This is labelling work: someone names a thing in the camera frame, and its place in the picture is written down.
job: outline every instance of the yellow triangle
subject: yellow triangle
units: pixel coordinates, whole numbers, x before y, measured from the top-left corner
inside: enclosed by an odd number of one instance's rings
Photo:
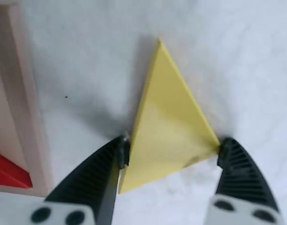
[[[217,153],[219,141],[158,41],[131,138],[130,165],[119,193],[176,172]]]

